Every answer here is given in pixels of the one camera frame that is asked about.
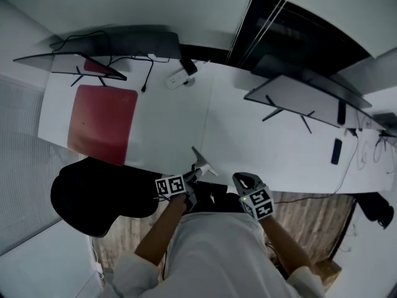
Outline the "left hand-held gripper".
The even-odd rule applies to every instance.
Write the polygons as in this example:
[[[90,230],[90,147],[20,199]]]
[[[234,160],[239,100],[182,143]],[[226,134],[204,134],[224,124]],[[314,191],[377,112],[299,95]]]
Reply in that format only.
[[[171,199],[176,195],[185,194],[185,211],[190,212],[197,203],[193,186],[196,185],[202,175],[203,171],[200,168],[196,168],[184,175],[156,179],[155,185],[158,196],[164,199]]]

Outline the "large black monitor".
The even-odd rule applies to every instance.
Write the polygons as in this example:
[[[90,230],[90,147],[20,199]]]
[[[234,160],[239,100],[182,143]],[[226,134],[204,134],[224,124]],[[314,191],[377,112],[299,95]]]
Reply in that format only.
[[[384,130],[373,117],[347,101],[288,76],[266,81],[245,95],[245,100],[289,111],[343,129]],[[337,123],[338,102],[346,104],[346,122]]]

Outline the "person's left forearm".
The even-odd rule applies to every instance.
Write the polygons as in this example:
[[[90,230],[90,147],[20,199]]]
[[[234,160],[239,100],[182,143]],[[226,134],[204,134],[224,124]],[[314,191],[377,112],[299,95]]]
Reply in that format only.
[[[174,196],[135,250],[140,258],[158,266],[186,210],[185,194]]]

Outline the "black smartphone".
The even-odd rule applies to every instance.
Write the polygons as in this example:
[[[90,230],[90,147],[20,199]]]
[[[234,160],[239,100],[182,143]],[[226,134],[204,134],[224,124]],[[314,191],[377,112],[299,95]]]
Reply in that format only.
[[[340,155],[341,155],[341,150],[342,150],[342,141],[340,139],[336,138],[334,141],[334,146],[333,146],[332,156],[331,156],[331,164],[332,165],[338,165]]]

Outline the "small black monitor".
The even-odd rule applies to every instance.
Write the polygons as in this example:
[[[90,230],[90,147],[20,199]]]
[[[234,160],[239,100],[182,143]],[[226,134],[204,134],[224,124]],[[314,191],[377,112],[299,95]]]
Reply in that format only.
[[[127,80],[127,77],[117,70],[81,52],[43,53],[16,58],[13,62],[53,74],[76,75],[78,76],[77,81],[84,76],[93,76],[100,80],[104,78],[120,81]]]

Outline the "person's white shirt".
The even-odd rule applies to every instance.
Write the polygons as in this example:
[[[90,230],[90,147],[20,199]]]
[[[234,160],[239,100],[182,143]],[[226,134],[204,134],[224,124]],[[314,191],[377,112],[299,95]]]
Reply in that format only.
[[[122,254],[101,298],[326,298],[307,267],[283,278],[266,255],[262,227],[248,214],[183,216],[166,263],[159,281],[154,264]]]

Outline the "small metal tool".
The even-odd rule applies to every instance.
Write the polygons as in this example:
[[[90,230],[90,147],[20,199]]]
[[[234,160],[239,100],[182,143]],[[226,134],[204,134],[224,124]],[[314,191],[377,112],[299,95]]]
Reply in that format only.
[[[200,171],[201,176],[204,176],[206,173],[218,176],[218,173],[194,146],[192,146],[192,151],[197,158],[197,161],[192,165],[192,171]]]

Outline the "black framed window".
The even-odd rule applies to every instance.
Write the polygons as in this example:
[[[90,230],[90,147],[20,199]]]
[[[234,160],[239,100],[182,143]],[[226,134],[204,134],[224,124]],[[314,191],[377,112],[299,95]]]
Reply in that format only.
[[[265,55],[326,76],[370,56],[347,34],[291,0],[251,0],[226,64],[253,70]]]

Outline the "grey venetian blind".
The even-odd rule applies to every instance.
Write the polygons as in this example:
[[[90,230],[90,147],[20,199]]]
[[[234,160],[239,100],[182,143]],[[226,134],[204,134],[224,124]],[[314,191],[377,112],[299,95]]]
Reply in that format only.
[[[60,221],[51,186],[63,167],[83,159],[38,137],[43,96],[0,77],[0,256]]]

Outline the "white roller blind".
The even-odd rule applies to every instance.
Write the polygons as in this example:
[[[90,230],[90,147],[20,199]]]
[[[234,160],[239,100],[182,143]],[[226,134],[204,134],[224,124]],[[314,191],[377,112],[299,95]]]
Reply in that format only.
[[[397,0],[288,0],[329,22],[377,58],[397,47]]]

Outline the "white power strip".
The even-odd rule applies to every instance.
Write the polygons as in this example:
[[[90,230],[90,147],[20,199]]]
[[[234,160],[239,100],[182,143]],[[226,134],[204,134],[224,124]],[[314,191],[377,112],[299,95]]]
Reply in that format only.
[[[166,86],[171,90],[176,89],[186,82],[189,82],[193,78],[193,76],[193,74],[188,75],[185,69],[181,69],[166,80]]]

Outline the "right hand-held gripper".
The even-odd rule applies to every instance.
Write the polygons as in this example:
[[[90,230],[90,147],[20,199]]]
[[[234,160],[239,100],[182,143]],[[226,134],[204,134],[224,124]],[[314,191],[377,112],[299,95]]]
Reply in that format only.
[[[251,173],[235,173],[232,179],[245,213],[256,220],[262,220],[275,213],[270,189],[263,184],[260,177]]]

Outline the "person's right forearm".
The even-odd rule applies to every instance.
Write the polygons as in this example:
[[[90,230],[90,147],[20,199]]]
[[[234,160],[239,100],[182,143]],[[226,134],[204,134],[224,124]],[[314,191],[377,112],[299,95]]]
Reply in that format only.
[[[315,272],[309,256],[287,231],[271,216],[259,221],[284,270],[291,275],[298,268]]]

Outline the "red mouse pad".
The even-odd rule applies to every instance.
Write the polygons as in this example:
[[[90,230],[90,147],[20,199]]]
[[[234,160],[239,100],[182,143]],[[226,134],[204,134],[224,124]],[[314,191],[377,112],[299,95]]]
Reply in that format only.
[[[134,90],[78,86],[67,147],[85,156],[123,166],[137,99],[138,93]]]

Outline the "person's black trousers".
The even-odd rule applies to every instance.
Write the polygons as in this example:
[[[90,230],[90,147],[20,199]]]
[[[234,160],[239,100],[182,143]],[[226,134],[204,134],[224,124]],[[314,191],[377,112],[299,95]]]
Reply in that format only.
[[[221,184],[198,182],[194,187],[197,199],[196,205],[190,212],[221,212],[221,213],[244,213],[239,201],[239,195],[227,192],[228,187]]]

